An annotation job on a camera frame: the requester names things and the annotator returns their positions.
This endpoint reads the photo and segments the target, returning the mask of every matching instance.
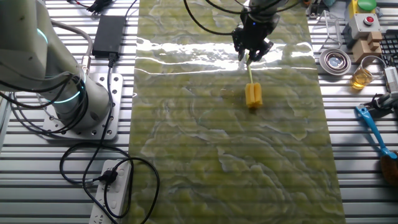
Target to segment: wooden block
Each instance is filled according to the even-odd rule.
[[[370,44],[371,42],[380,42],[382,40],[383,40],[383,37],[381,35],[381,32],[379,32],[379,31],[370,32],[368,35],[368,44]]]
[[[362,61],[363,58],[366,56],[377,56],[380,57],[381,55],[381,48],[378,47],[376,50],[371,50],[368,41],[365,38],[359,39],[356,41],[353,47],[353,55],[354,61],[359,63]]]
[[[370,44],[369,44],[369,48],[371,49],[371,50],[376,50],[377,48],[379,48],[380,47],[380,43],[379,42],[371,42]]]

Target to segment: metal slotted table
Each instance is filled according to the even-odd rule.
[[[382,31],[398,29],[398,12],[386,0],[379,1],[384,17],[380,19]],[[116,1],[107,15],[124,15],[132,1]],[[47,0],[50,16],[56,21],[76,26],[94,38],[97,19],[84,8],[64,0]],[[123,43],[123,56],[113,72],[124,77],[118,137],[114,145],[128,150],[131,120],[131,102],[134,99],[134,62],[138,3],[129,16]],[[353,64],[347,75],[333,77],[325,73],[318,63],[320,49],[326,39],[326,30],[311,20],[309,29],[317,61],[325,113],[330,131],[333,153],[340,183],[347,223],[398,223],[398,193],[382,179],[378,154],[369,138],[376,138],[365,130],[354,115],[354,107],[369,102],[375,93],[385,93],[382,81],[371,83],[361,92],[349,87],[349,78],[358,65]],[[86,40],[79,35],[55,28],[69,51],[81,60]],[[106,60],[93,60],[91,73],[106,73]],[[35,95],[19,93],[23,103],[36,103]],[[24,110],[37,124],[44,121],[43,111]],[[398,150],[397,122],[390,114],[377,120],[382,136],[392,150]],[[59,160],[65,152],[65,141],[48,142],[28,132],[13,115],[7,124],[4,144],[0,153],[0,223],[88,223],[93,202],[79,186],[70,185],[59,174]],[[65,164],[68,175],[80,178],[91,153],[81,151],[72,155]],[[117,154],[102,152],[91,168],[91,175],[99,174],[103,162],[117,158]],[[94,194],[96,187],[90,189]]]

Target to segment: black power adapter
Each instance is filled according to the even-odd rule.
[[[102,15],[95,35],[93,55],[96,58],[109,58],[111,54],[114,54],[116,58],[119,58],[125,27],[124,16]]]

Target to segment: green marble mat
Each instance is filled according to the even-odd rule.
[[[189,5],[209,29],[239,22],[205,1]],[[162,181],[148,223],[345,223],[304,8],[281,13],[273,49],[252,65],[264,101],[255,112],[231,37],[201,30],[182,1],[141,1],[139,15],[129,153]],[[136,165],[124,222],[141,222],[155,184]]]

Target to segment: red button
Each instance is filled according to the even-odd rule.
[[[373,17],[368,16],[368,17],[366,18],[366,21],[372,23],[372,22],[374,22],[374,19],[373,19]]]

